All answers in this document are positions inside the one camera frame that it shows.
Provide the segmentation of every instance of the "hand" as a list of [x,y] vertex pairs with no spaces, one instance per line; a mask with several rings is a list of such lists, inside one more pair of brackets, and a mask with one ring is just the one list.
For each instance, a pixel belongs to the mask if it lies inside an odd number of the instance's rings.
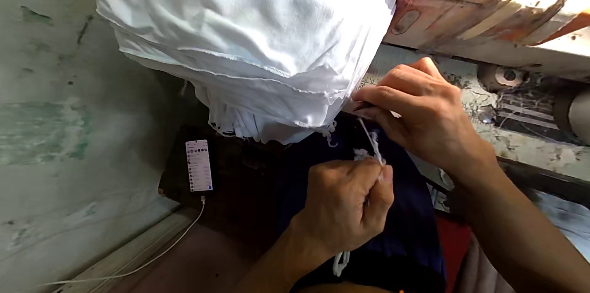
[[391,166],[368,158],[329,161],[309,170],[305,208],[290,229],[309,238],[326,259],[352,251],[383,231],[394,202]]
[[357,112],[377,121],[394,142],[447,173],[496,164],[492,145],[477,135],[463,111],[459,88],[443,78],[430,58],[396,66],[377,86],[361,88],[352,99],[376,105]]

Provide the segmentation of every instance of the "white cloth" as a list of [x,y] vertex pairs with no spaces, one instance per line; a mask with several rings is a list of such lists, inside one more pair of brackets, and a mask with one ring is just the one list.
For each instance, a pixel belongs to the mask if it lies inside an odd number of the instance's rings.
[[97,0],[97,12],[122,52],[191,81],[219,132],[286,144],[332,123],[394,1]]

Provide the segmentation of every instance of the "dark blue fabric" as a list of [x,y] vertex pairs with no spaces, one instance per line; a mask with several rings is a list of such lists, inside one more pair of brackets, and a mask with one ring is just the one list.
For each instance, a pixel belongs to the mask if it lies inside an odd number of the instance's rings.
[[[310,167],[330,160],[353,160],[353,149],[355,148],[364,148],[370,154],[372,153],[365,132],[358,120],[352,117],[341,114],[336,118],[336,131],[332,134],[332,144],[337,143],[334,148],[328,146],[325,137],[314,133],[302,142],[286,149],[281,161],[283,167],[279,169],[277,174],[276,185],[279,212],[278,228],[281,232],[289,225],[291,218],[305,206],[307,173]],[[432,270],[433,273],[439,274],[444,281],[444,259],[430,193],[426,185],[427,179],[420,174],[405,150],[388,139],[379,125],[367,123],[367,128],[369,131],[378,132],[380,152],[387,164],[394,169],[395,201],[387,213],[385,230],[351,253],[349,266],[344,269],[341,278],[338,279],[333,275],[333,278],[324,278],[331,274],[333,260],[330,259],[323,266],[323,274],[310,275],[316,278],[312,283],[319,283],[317,281],[339,282],[342,279],[348,280],[347,277],[350,275],[357,278],[358,274],[351,274],[350,269],[359,269],[360,267],[358,265],[351,267],[350,265],[355,262],[355,252],[360,251],[364,253],[357,257],[358,260],[363,259],[364,262],[367,262],[367,257],[379,255],[380,262],[412,263],[417,268],[423,269],[416,271],[429,272]],[[398,264],[388,265],[396,269],[400,266]],[[407,288],[409,285],[402,284],[405,282],[404,279],[397,278],[395,281],[401,282],[400,285],[403,287],[400,289]],[[391,289],[390,285],[386,286],[383,288]]]

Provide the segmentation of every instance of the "red fabric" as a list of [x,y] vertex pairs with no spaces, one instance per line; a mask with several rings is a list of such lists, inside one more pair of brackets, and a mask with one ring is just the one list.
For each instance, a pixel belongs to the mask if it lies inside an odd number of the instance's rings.
[[471,228],[444,212],[435,212],[435,220],[446,268],[446,293],[452,293],[471,241]]

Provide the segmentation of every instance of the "white fabric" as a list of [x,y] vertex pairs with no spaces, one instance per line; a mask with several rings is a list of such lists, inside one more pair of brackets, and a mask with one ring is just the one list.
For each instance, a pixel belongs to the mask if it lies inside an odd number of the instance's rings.
[[297,142],[365,73],[395,0],[97,0],[120,50],[180,76],[220,132]]

